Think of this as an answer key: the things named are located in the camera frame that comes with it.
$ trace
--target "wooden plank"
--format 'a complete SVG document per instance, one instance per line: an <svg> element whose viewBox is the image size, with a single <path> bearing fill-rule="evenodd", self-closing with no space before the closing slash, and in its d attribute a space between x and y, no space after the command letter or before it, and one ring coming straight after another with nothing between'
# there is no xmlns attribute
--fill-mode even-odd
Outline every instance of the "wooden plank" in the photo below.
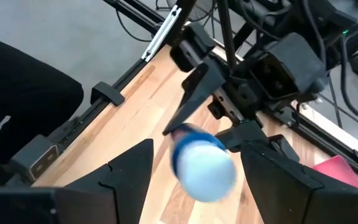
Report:
<svg viewBox="0 0 358 224"><path fill-rule="evenodd" d="M183 95L186 74L170 60L169 47L161 52L122 91L126 102L109 105L48 168L34 186L64 186L90 173L145 138L154 139L154 164L140 223L262 223L247 185L239 154L231 154L237 169L233 191L216 203L195 202L181 189L170 165L170 140L162 131ZM188 122L212 134L227 129L227 118L215 120L206 108ZM258 114L268 135L283 134L301 162L313 166L329 157L290 129Z"/></svg>

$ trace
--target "black clamp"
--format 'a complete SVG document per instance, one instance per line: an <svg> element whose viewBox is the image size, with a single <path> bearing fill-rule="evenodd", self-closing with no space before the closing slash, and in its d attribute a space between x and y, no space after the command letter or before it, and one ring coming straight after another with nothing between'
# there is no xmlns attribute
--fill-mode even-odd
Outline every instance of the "black clamp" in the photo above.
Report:
<svg viewBox="0 0 358 224"><path fill-rule="evenodd" d="M118 90L105 82L99 82L92 88L91 104L99 98L110 101L114 106L119 106L125 101L124 96Z"/></svg>
<svg viewBox="0 0 358 224"><path fill-rule="evenodd" d="M185 26L180 38L181 41L172 47L170 56L183 72L197 67L216 46L204 27L197 22Z"/></svg>

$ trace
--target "wire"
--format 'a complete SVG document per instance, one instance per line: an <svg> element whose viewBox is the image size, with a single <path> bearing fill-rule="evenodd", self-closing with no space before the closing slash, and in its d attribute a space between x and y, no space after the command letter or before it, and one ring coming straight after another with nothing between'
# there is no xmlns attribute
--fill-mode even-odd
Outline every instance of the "wire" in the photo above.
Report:
<svg viewBox="0 0 358 224"><path fill-rule="evenodd" d="M323 38L321 37L320 33L318 32L316 23L313 20L313 16L311 14L310 7L309 7L309 0L301 0L300 3L301 3L301 7L304 10L304 14L306 16L306 19L310 23L310 26L312 27L313 32L314 32L314 34L316 36L316 40L318 41L319 58L323 62L324 67L326 67L327 66L326 47L324 45Z"/></svg>
<svg viewBox="0 0 358 224"><path fill-rule="evenodd" d="M293 124L293 125L294 125L294 127L298 127L299 124L300 124L300 118L301 118L301 116L300 116L300 113L301 113L301 103L298 102L298 103L296 104L295 111L296 111L296 113L295 113L295 124Z"/></svg>
<svg viewBox="0 0 358 224"><path fill-rule="evenodd" d="M269 17L269 16L279 16L279 15L282 15L282 14L284 14L284 13L287 13L291 8L292 8L291 5L289 5L288 7L285 7L285 8L283 8L283 9L280 9L280 10L277 10L277 11L274 11L274 12L268 12L268 13L264 14L264 15L259 19L259 26L260 26L261 28L264 27L264 22L265 22L265 20L266 20L267 17ZM261 33L260 33L259 30L257 30L257 36L256 36L256 38L259 39L260 36L261 36Z"/></svg>
<svg viewBox="0 0 358 224"><path fill-rule="evenodd" d="M347 39L345 35L342 35L340 39L341 44L341 93L343 96L343 100L345 105L349 108L351 112L353 112L356 116L358 116L358 110L352 105L349 99L349 95L347 94L347 86L346 86L346 63L347 63L347 49L346 49Z"/></svg>
<svg viewBox="0 0 358 224"><path fill-rule="evenodd" d="M203 27L208 23L208 21L211 19L212 15L209 15L208 18L206 18L205 22L203 23Z"/></svg>
<svg viewBox="0 0 358 224"><path fill-rule="evenodd" d="M140 39L138 37L135 37L134 35L132 35L128 30L127 28L124 26L124 23L122 22L121 20L121 17L119 15L119 12L118 10L116 9L116 14L117 14L117 18L118 18L118 22L120 23L121 27L125 30L125 32L130 35L130 37L132 37L133 39L137 40L137 41L140 41L140 42L151 42L151 40L143 40L143 39Z"/></svg>
<svg viewBox="0 0 358 224"><path fill-rule="evenodd" d="M199 21L202 21L203 19L209 17L209 16L213 13L213 11L214 11L215 2L216 2L216 1L213 1L213 2L212 2L212 7L211 7L211 9L205 14L205 16L202 16L202 17L197 18L197 19L190 19L190 21L191 21L191 22L199 22ZM201 11L205 12L205 10L203 10L201 7L198 7L197 5L195 5L194 8L193 8L193 10L194 10L196 16L197 16L197 11L198 11L199 9L200 9Z"/></svg>
<svg viewBox="0 0 358 224"><path fill-rule="evenodd" d="M244 20L249 23L254 29L261 31L261 33L263 33L264 35L274 39L274 40L280 40L280 38L272 35L271 33L267 32L265 29L261 28L255 21L253 21L247 12L247 9L245 8L245 5L242 3L242 0L235 0L235 2L237 3L237 6L241 9L242 12L242 16L244 18Z"/></svg>

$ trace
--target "black cable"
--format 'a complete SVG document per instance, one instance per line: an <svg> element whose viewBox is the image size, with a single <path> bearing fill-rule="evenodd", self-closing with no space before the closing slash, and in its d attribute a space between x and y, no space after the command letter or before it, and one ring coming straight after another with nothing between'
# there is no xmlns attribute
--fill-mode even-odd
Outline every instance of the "black cable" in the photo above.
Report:
<svg viewBox="0 0 358 224"><path fill-rule="evenodd" d="M250 18L250 16L248 15L247 9L245 8L245 6L242 3L242 0L235 0L235 2L237 3L237 6L241 9L242 16L243 16L244 20L247 23L249 23L254 29L261 31L264 35L266 35L274 40L280 40L280 38L267 32L265 29L261 28L254 20L252 20Z"/></svg>
<svg viewBox="0 0 358 224"><path fill-rule="evenodd" d="M208 16L208 18L206 18L205 22L203 23L203 27L205 27L205 25L208 23L208 21L211 19L211 15Z"/></svg>
<svg viewBox="0 0 358 224"><path fill-rule="evenodd" d="M304 11L304 15L306 16L308 22L310 23L310 26L313 29L313 32L316 36L316 40L318 41L318 47L319 47L319 58L323 62L324 67L327 65L326 60L326 47L324 45L324 40L321 37L320 33L318 32L317 25L314 22L313 15L311 14L310 7L309 7L309 0L301 0L300 1L301 7Z"/></svg>
<svg viewBox="0 0 358 224"><path fill-rule="evenodd" d="M127 30L127 28L124 26L124 23L122 22L121 17L120 17L120 15L119 15L119 12L118 12L117 9L116 9L116 14L117 14L118 22L120 23L120 25L122 26L122 28L125 30L125 32L126 32L130 37L132 37L133 39L135 39L135 40L137 40L137 41L140 41L140 42L151 42L151 40L143 40L143 39L137 38L137 37L135 37L134 35L132 35L132 34Z"/></svg>
<svg viewBox="0 0 358 224"><path fill-rule="evenodd" d="M268 13L264 14L264 15L259 19L259 24L258 24L258 25L259 25L261 28L263 28L263 27L264 27L264 22L265 22L265 20L266 20L267 17L269 17L269 16L279 16L279 15L282 15L282 14L284 14L284 13L287 13L291 8L292 8L291 5L289 5L288 7L285 7L285 8L283 8L283 9L280 9L280 10L277 10L277 11L274 11L274 12L268 12ZM259 38L260 38L260 35L261 35L260 31L257 30L257 36L256 36L256 38L259 39Z"/></svg>
<svg viewBox="0 0 358 224"><path fill-rule="evenodd" d="M346 86L346 63L347 63L347 49L346 49L346 41L345 35L343 35L340 39L341 43L341 93L343 96L343 100L346 106L349 108L351 112L353 112L356 116L358 116L358 110L352 105L349 99L349 95L347 94L347 86Z"/></svg>
<svg viewBox="0 0 358 224"><path fill-rule="evenodd" d="M211 12L211 16L212 16L212 18L214 19L215 17L214 17L214 12L215 12L215 10L212 10L212 12ZM215 37L215 23L214 23L214 20L211 20L211 28L212 28L212 38L216 38Z"/></svg>
<svg viewBox="0 0 358 224"><path fill-rule="evenodd" d="M199 21L202 21L203 19L207 18L208 16L210 16L210 15L213 13L213 11L214 11L215 3L216 3L216 1L213 1L213 2L212 2L212 7L211 7L211 9L205 14L205 16L203 16L203 17L201 17L201 18L194 19L194 20L193 20L193 19L190 19L190 21L191 21L191 22L199 22ZM200 9L201 11L205 12L205 10L203 10L202 8L197 8L197 5L195 5L194 8L193 8L193 10L194 10L194 12L195 12L196 14L197 14L196 9Z"/></svg>

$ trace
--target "pink cloth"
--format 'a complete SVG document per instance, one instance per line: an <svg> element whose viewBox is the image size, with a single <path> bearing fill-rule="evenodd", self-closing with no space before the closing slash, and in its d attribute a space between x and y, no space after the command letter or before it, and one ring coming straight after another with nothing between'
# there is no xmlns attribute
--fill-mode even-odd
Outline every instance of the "pink cloth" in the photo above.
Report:
<svg viewBox="0 0 358 224"><path fill-rule="evenodd" d="M342 156L334 156L313 167L320 173L358 188L358 175Z"/></svg>

